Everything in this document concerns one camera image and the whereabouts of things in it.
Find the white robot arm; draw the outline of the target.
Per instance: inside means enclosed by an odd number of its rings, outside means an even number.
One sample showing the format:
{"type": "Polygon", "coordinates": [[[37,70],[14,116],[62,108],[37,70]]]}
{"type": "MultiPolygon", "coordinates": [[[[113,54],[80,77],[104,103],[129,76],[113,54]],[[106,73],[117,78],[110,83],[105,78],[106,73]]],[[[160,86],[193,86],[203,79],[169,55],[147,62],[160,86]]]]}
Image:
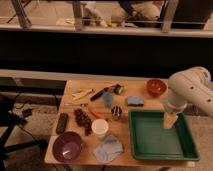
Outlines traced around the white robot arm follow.
{"type": "Polygon", "coordinates": [[[188,103],[200,108],[213,118],[213,90],[209,88],[211,74],[204,67],[193,67],[172,74],[168,92],[163,100],[163,127],[170,129],[188,103]]]}

